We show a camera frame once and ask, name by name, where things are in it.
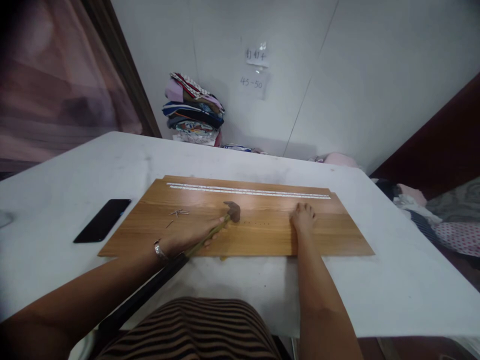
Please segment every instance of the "finger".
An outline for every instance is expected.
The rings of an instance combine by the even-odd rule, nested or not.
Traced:
[[[224,217],[216,217],[216,218],[213,218],[213,219],[210,219],[210,220],[207,220],[206,223],[205,223],[205,229],[207,230],[210,230],[210,229],[213,229],[214,227],[220,225],[223,221],[224,221]]]

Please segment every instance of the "hammer head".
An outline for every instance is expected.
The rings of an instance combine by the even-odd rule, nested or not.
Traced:
[[[238,206],[233,201],[224,201],[223,203],[227,204],[230,208],[227,212],[227,214],[230,215],[230,219],[234,223],[238,223],[240,221],[240,206]]]

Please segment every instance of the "metal strip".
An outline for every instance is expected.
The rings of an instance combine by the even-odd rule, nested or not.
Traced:
[[[232,187],[181,184],[176,182],[167,182],[167,185],[170,185],[172,189],[204,191],[204,192],[211,192],[211,193],[276,196],[276,197],[284,197],[284,198],[302,198],[302,199],[324,199],[324,200],[330,199],[330,196],[324,195],[324,194],[307,194],[307,193],[300,193],[300,192],[239,189],[239,188],[232,188]]]

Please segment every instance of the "paper note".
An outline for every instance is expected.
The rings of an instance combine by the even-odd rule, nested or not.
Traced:
[[[267,53],[267,47],[249,47],[245,52],[245,60],[247,64],[258,65],[268,68],[269,57]]]
[[[240,92],[242,94],[261,99],[265,98],[265,89],[269,74],[265,71],[248,69],[241,73],[238,78]]]

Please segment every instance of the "pink curtain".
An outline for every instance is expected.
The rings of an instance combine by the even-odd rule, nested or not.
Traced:
[[[80,0],[35,0],[3,53],[0,172],[16,173],[111,131],[142,132]]]

